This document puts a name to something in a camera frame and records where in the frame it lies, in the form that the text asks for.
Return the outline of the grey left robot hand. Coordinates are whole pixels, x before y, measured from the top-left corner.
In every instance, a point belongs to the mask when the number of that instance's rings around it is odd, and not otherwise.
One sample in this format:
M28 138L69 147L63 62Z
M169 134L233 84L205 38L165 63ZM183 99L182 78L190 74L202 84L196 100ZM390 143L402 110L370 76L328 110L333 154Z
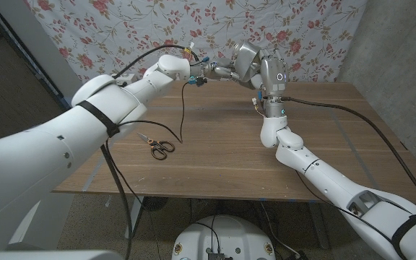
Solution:
M235 62L228 58L215 59L208 61L203 66L204 76L209 79L231 79L238 81L239 74L235 69Z

